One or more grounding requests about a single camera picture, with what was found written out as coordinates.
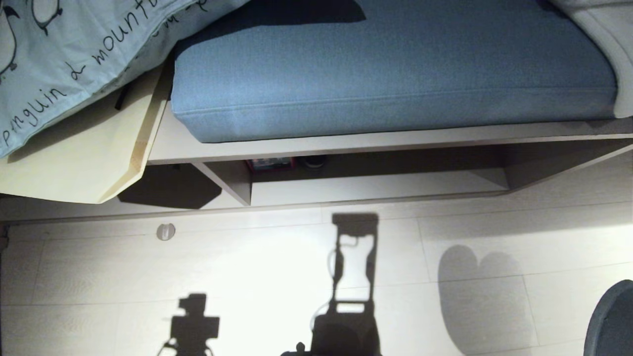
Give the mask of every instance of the floor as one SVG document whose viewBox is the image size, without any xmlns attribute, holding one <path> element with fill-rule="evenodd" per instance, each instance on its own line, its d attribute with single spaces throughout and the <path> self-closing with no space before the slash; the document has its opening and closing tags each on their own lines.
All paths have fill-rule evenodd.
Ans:
<svg viewBox="0 0 633 356">
<path fill-rule="evenodd" d="M 348 343 L 377 343 L 375 321 L 382 355 L 582 355 L 600 296 L 633 279 L 632 158 L 497 198 L 14 226 L 4 355 L 175 355 L 170 333 L 282 355 L 332 320 Z"/>
</svg>

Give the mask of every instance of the wooden bed frame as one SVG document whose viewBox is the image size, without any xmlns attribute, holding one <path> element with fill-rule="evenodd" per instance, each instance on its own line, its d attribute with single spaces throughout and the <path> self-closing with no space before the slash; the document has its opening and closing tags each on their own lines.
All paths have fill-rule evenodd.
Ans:
<svg viewBox="0 0 633 356">
<path fill-rule="evenodd" d="M 633 149 L 633 118 L 203 144 L 173 116 L 167 92 L 160 86 L 154 91 L 167 104 L 158 113 L 148 165 L 191 163 L 220 186 L 220 196 L 202 210 L 494 196 Z M 319 171 L 299 167 L 254 175 L 244 162 L 307 155 L 330 156 Z M 181 211 L 116 199 L 102 205 L 17 200 L 0 201 L 0 220 Z"/>
</svg>

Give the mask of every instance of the pillow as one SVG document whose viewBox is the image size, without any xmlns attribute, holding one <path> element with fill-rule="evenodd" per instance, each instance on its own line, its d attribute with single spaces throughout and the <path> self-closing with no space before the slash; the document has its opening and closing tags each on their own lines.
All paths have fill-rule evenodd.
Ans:
<svg viewBox="0 0 633 356">
<path fill-rule="evenodd" d="M 248 1 L 0 1 L 0 157 Z"/>
</svg>

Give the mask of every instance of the gray fabric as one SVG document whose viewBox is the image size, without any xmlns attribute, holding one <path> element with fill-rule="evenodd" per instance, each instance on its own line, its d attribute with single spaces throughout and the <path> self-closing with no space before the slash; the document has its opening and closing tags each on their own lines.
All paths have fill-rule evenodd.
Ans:
<svg viewBox="0 0 633 356">
<path fill-rule="evenodd" d="M 182 41 L 175 116 L 204 143 L 613 117 L 611 66 L 545 2 L 350 2 L 252 0 Z"/>
<path fill-rule="evenodd" d="M 584 356 L 625 356 L 633 350 L 633 281 L 611 287 L 589 321 Z"/>
</svg>

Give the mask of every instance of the penguin illustration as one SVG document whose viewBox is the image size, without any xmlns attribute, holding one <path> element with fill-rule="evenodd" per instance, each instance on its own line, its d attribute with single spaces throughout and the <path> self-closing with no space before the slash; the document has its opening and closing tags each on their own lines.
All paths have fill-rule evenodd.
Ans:
<svg viewBox="0 0 633 356">
<path fill-rule="evenodd" d="M 13 71 L 18 67 L 17 64 L 13 63 L 17 43 L 9 23 L 11 16 L 20 18 L 11 6 L 4 6 L 0 9 L 0 83 L 2 82 L 1 76 L 7 69 Z"/>
<path fill-rule="evenodd" d="M 33 17 L 40 29 L 48 36 L 46 27 L 57 16 L 61 15 L 60 0 L 33 0 L 31 4 Z"/>
</svg>

